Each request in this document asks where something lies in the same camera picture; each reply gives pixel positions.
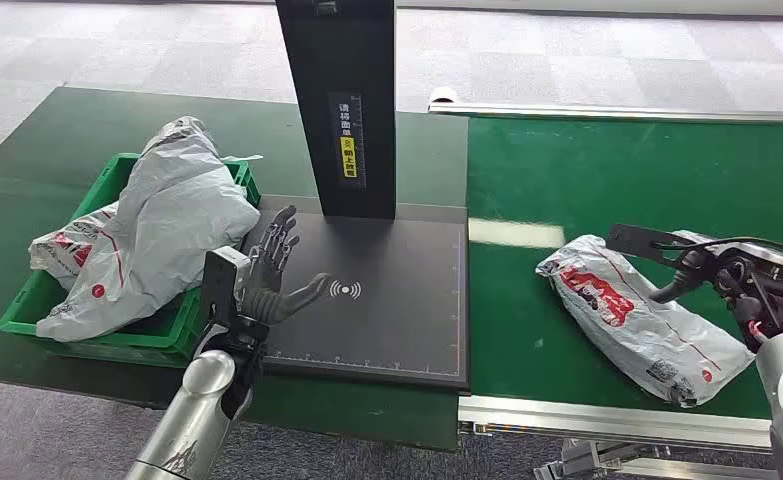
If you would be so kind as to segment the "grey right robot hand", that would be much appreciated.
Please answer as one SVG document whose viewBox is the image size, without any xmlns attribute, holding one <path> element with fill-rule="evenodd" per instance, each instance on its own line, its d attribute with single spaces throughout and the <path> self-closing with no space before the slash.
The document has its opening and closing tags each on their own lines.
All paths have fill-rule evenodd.
<svg viewBox="0 0 783 480">
<path fill-rule="evenodd" d="M 655 261 L 675 270 L 667 285 L 649 294 L 651 300 L 660 304 L 677 300 L 717 275 L 717 257 L 705 249 L 684 250 L 676 259 L 660 255 Z"/>
</svg>

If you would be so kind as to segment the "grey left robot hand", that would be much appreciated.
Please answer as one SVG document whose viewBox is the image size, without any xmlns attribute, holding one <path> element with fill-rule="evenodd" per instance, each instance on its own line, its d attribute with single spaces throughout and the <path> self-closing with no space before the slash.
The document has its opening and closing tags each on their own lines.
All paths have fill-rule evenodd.
<svg viewBox="0 0 783 480">
<path fill-rule="evenodd" d="M 244 283 L 241 313 L 253 320 L 275 325 L 317 301 L 328 289 L 328 273 L 316 274 L 305 286 L 282 292 L 282 278 L 289 257 L 300 241 L 291 230 L 297 225 L 297 209 L 288 205 L 275 214 L 261 238 L 247 253 L 249 274 Z"/>
</svg>

